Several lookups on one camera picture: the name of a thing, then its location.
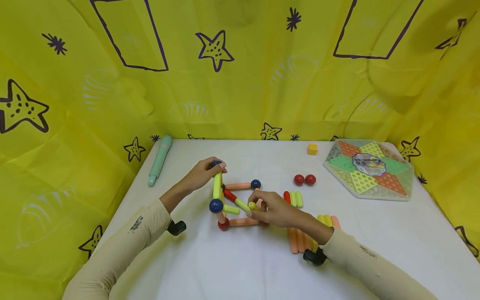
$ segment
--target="hand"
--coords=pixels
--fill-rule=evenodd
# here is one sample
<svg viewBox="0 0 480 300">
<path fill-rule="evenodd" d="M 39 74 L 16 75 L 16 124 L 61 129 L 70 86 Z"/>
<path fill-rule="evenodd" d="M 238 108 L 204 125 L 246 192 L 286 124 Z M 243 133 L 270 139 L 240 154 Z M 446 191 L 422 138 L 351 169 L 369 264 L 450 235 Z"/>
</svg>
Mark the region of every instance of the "hand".
<svg viewBox="0 0 480 300">
<path fill-rule="evenodd" d="M 262 199 L 262 211 L 247 213 L 252 219 L 279 227 L 297 227 L 299 220 L 305 218 L 303 211 L 289 204 L 276 192 L 255 190 L 248 198 L 248 202 L 257 203 L 258 199 Z"/>
<path fill-rule="evenodd" d="M 220 160 L 222 163 L 210 168 L 210 165 L 216 160 Z M 191 169 L 190 172 L 188 172 L 187 175 L 185 175 L 182 180 L 180 180 L 178 185 L 182 186 L 189 192 L 193 192 L 206 185 L 215 174 L 220 172 L 226 173 L 226 166 L 227 165 L 225 162 L 223 162 L 223 160 L 216 157 L 210 157 L 201 160 Z"/>
</svg>

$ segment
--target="yellow backdrop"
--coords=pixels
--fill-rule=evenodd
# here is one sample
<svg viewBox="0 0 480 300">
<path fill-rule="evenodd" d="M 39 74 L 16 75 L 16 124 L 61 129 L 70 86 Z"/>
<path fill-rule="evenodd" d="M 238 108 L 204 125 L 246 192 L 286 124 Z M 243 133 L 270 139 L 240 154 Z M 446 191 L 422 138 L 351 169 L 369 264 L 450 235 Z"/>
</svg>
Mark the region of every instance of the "yellow backdrop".
<svg viewBox="0 0 480 300">
<path fill-rule="evenodd" d="M 0 290 L 59 299 L 166 133 L 393 142 L 478 257 L 479 6 L 4 1 Z"/>
</svg>

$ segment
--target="magnetic stick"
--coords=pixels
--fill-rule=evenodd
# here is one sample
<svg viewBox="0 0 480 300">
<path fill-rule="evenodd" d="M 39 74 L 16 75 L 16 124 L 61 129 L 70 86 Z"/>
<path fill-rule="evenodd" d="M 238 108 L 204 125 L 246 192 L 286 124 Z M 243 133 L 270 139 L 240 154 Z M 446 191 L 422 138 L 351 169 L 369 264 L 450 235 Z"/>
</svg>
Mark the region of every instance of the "magnetic stick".
<svg viewBox="0 0 480 300">
<path fill-rule="evenodd" d="M 209 209 L 212 213 L 218 214 L 223 211 L 223 203 L 220 199 L 213 199 L 210 201 Z"/>
<path fill-rule="evenodd" d="M 232 202 L 235 202 L 235 200 L 237 199 L 237 197 L 232 194 L 229 189 L 223 189 L 223 195 L 225 196 L 225 198 L 229 199 Z"/>
</svg>

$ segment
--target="hexagonal game board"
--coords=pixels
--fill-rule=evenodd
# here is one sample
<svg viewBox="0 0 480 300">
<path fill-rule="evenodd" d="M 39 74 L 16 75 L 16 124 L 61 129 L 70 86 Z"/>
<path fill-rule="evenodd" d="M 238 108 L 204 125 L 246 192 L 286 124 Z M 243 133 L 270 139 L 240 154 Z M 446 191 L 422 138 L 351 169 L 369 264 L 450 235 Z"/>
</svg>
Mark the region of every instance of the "hexagonal game board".
<svg viewBox="0 0 480 300">
<path fill-rule="evenodd" d="M 336 139 L 324 166 L 357 198 L 407 201 L 413 166 L 375 140 Z"/>
</svg>

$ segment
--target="red ball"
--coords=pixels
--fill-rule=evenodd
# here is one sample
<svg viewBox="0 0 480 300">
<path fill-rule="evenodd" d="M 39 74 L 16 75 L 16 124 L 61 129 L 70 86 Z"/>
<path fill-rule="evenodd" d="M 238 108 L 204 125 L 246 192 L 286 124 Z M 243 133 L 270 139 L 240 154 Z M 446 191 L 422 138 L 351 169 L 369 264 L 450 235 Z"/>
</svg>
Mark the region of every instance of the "red ball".
<svg viewBox="0 0 480 300">
<path fill-rule="evenodd" d="M 216 224 L 222 231 L 226 231 L 230 227 L 230 221 L 228 218 L 225 218 L 225 223 L 221 224 L 220 222 L 217 222 Z"/>
<path fill-rule="evenodd" d="M 305 177 L 305 181 L 307 182 L 308 185 L 312 186 L 317 182 L 317 178 L 315 178 L 314 175 L 309 174 L 307 177 Z"/>
<path fill-rule="evenodd" d="M 293 182 L 296 184 L 296 185 L 302 185 L 304 182 L 305 182 L 305 178 L 300 175 L 300 174 L 297 174 L 295 175 L 295 177 L 293 178 Z"/>
</svg>

